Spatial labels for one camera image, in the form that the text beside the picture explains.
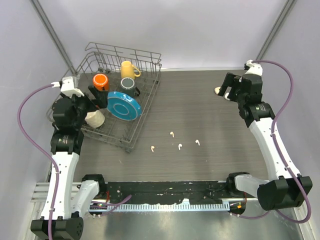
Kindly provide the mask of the white earbud charging case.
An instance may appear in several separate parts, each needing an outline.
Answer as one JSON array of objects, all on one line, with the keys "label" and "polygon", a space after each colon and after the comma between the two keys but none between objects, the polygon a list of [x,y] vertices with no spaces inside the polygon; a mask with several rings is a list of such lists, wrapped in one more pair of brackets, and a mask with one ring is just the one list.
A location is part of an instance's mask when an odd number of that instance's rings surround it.
[{"label": "white earbud charging case", "polygon": [[227,92],[227,93],[224,95],[224,99],[227,100],[227,101],[230,101],[230,99],[229,99],[229,92]]}]

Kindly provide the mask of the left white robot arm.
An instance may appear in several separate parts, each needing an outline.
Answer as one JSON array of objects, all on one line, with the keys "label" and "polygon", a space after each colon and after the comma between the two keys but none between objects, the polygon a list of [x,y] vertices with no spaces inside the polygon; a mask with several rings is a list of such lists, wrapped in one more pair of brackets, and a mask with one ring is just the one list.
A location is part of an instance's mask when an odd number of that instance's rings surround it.
[{"label": "left white robot arm", "polygon": [[94,199],[102,199],[107,192],[103,176],[89,174],[72,196],[74,173],[84,140],[81,126],[95,105],[76,86],[56,82],[52,87],[59,87],[62,97],[52,105],[54,131],[48,154],[51,176],[40,218],[31,222],[30,230],[41,240],[79,240],[85,213]]}]

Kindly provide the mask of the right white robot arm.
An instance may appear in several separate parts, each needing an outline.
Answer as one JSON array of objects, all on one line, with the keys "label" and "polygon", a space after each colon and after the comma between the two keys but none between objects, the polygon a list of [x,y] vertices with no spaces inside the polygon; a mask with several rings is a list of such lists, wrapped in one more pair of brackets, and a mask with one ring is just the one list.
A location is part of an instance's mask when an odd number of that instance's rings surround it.
[{"label": "right white robot arm", "polygon": [[299,207],[304,197],[297,184],[309,193],[313,183],[293,164],[277,128],[272,126],[275,114],[262,100],[262,87],[260,75],[245,73],[240,76],[228,72],[219,89],[219,96],[228,96],[237,103],[239,115],[255,137],[268,172],[268,180],[253,177],[248,172],[231,173],[225,190],[233,198],[243,192],[257,198],[265,211]]}]

